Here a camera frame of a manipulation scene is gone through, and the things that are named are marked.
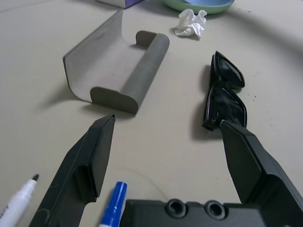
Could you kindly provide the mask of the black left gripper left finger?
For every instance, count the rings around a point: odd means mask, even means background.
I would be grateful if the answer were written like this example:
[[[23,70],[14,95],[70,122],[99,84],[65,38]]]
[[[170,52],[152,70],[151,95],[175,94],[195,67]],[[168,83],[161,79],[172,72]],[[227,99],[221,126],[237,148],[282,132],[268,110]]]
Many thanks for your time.
[[[100,118],[67,152],[42,199],[32,227],[77,227],[85,206],[96,202],[104,182],[115,116]]]

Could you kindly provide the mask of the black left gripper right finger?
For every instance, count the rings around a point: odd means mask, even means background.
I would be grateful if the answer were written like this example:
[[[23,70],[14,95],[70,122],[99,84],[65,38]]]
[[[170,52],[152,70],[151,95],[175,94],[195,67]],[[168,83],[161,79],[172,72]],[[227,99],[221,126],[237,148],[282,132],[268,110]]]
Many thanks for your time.
[[[240,201],[256,205],[268,227],[301,227],[303,198],[257,136],[229,121],[222,121],[220,130]]]

